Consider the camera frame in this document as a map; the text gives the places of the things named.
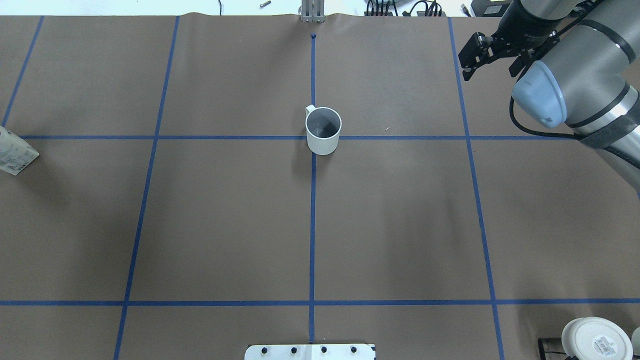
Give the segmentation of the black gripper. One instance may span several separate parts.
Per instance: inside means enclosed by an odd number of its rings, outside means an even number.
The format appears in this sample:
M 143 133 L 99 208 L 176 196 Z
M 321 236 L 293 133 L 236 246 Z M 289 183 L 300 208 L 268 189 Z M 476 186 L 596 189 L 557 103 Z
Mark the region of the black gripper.
M 469 81 L 478 68 L 512 57 L 515 60 L 509 73 L 515 77 L 550 50 L 557 39 L 554 32 L 558 23 L 558 20 L 501 20 L 491 36 L 474 32 L 458 54 L 462 79 Z

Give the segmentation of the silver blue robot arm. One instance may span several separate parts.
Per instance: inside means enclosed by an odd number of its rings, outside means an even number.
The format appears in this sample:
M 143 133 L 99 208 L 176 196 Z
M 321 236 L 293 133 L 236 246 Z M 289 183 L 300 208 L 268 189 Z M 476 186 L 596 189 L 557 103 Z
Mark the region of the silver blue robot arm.
M 509 116 L 522 132 L 578 141 L 639 189 L 639 91 L 622 76 L 639 59 L 639 2 L 595 0 L 557 27 L 577 0 L 513 0 L 496 32 L 459 51 L 462 77 L 514 58 Z

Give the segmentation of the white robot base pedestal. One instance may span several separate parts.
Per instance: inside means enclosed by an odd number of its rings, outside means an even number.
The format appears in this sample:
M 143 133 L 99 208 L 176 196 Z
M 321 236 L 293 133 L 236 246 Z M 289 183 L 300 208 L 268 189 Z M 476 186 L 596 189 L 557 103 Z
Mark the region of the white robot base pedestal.
M 374 344 L 256 344 L 247 347 L 245 360 L 375 360 Z

